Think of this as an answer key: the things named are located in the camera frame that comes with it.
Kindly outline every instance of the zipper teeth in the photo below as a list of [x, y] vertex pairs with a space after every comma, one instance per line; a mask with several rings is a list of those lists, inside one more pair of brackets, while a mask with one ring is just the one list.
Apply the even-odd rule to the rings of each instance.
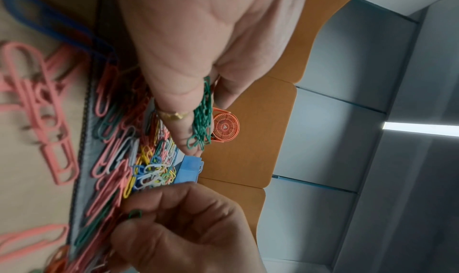
[[[87, 117], [90, 111], [88, 110], [89, 108], [89, 100], [91, 98], [91, 90], [92, 90], [92, 81], [93, 81], [93, 74], [94, 74], [94, 68], [95, 68], [95, 61], [94, 59], [91, 60], [91, 68], [89, 69], [88, 73], [88, 81], [87, 81], [87, 88], [86, 88], [86, 93], [85, 93], [85, 104], [83, 108], [83, 122], [81, 125], [81, 135], [80, 135], [80, 144], [79, 144], [79, 151], [78, 151], [78, 165], [81, 168], [82, 163], [83, 163], [83, 156], [85, 155], [85, 148], [86, 148], [86, 137], [87, 137]], [[72, 225], [75, 225], [75, 205], [76, 205], [76, 198], [77, 198], [77, 193], [78, 193], [78, 188], [80, 185], [81, 181], [81, 169], [80, 169], [80, 175], [76, 179], [75, 183], [73, 184], [73, 192], [72, 192], [72, 201], [70, 205], [70, 216], [69, 216], [69, 225], [70, 225], [70, 230], [67, 235], [67, 244], [71, 244], [72, 240]]]

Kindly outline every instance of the skin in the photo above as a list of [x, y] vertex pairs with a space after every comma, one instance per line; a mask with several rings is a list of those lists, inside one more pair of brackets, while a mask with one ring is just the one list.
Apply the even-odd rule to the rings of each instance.
[[[220, 75], [215, 104], [227, 109], [282, 55], [305, 0], [119, 0], [145, 79], [168, 113], [163, 122], [187, 155], [193, 110], [203, 97], [203, 78]], [[125, 213], [142, 218], [121, 223], [111, 242], [109, 266], [123, 272], [264, 273], [255, 240], [238, 204], [196, 184], [155, 188], [131, 196]]]

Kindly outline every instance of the light strip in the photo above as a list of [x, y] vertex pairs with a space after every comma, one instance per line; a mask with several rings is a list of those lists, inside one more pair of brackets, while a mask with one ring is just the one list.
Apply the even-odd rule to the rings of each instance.
[[386, 122], [384, 130], [459, 137], [459, 126]]

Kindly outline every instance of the portable fan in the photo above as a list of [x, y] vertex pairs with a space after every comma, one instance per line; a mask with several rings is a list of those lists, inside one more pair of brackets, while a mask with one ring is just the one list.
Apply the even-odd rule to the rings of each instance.
[[236, 138], [239, 133], [239, 121], [231, 112], [214, 108], [219, 112], [214, 117], [214, 132], [212, 140], [215, 142], [228, 142]]

